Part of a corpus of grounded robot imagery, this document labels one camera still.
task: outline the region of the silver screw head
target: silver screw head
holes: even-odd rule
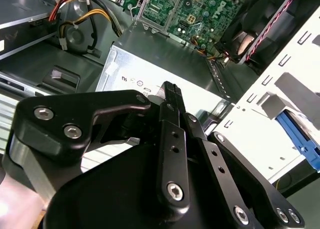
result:
[[[234,207],[234,213],[238,220],[243,224],[243,225],[248,225],[249,224],[249,218],[246,214],[246,212],[239,206]]]
[[[216,135],[216,138],[218,138],[218,140],[219,140],[220,142],[224,142],[224,141],[225,141],[224,137],[223,137],[222,135],[220,135],[220,134],[217,134],[217,135]]]
[[[82,135],[81,129],[75,125],[67,125],[63,131],[64,134],[71,139],[78,139]]]
[[[138,99],[139,102],[145,103],[146,99],[144,99],[141,95],[136,95],[136,98]]]
[[[197,121],[197,118],[195,118],[193,115],[189,115],[189,119],[194,123]]]
[[[54,118],[54,112],[49,108],[39,107],[33,111],[34,116],[40,120],[48,121]]]
[[[289,214],[296,223],[300,223],[299,217],[291,209],[289,209]]]
[[[174,107],[171,104],[166,105],[171,111],[175,111]]]
[[[279,208],[276,210],[276,212],[278,213],[279,217],[281,218],[281,220],[284,222],[284,223],[288,223],[289,222],[289,219],[288,217],[286,216],[286,214],[280,210]]]
[[[181,189],[180,186],[178,186],[177,184],[175,183],[169,183],[168,186],[167,186],[167,190],[170,194],[170,196],[176,200],[176,201],[181,201],[183,196],[184,196],[184,193]]]

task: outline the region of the cable connector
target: cable connector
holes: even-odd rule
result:
[[[59,38],[59,43],[60,43],[61,49],[62,49],[63,51],[68,50],[67,40],[66,40],[65,37],[64,37],[64,38]]]
[[[74,29],[78,30],[79,26],[76,25],[74,21],[72,22],[72,25],[73,25]]]

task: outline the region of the motherboard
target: motherboard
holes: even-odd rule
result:
[[[189,42],[214,55],[223,36],[245,0],[117,0],[145,28]]]

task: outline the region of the red wire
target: red wire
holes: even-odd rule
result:
[[[267,33],[270,31],[270,29],[272,28],[272,26],[276,23],[276,21],[279,19],[279,17],[281,16],[281,14],[283,12],[285,12],[288,7],[290,6],[290,4],[293,2],[294,0],[288,0],[287,3],[285,4],[285,6],[281,9],[281,11],[278,12],[278,14],[276,15],[276,17],[272,20],[272,22],[269,24],[269,26],[266,28],[266,30],[263,32],[262,36],[260,37],[260,39],[257,41],[257,43],[255,44],[255,46],[252,48],[251,52],[247,55],[246,57],[246,61],[250,59],[250,57],[256,52],[258,46],[261,44],[261,42],[264,40],[265,36],[267,35]]]
[[[53,11],[51,12],[50,14],[50,17],[49,17],[49,22],[53,21],[56,19],[56,16],[57,16],[57,12],[59,10],[59,6],[64,3],[65,1],[67,0],[60,0],[54,7]]]

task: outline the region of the blue drive latch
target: blue drive latch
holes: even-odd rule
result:
[[[275,118],[291,138],[294,146],[309,164],[320,173],[320,149],[298,126],[295,120],[285,110]]]

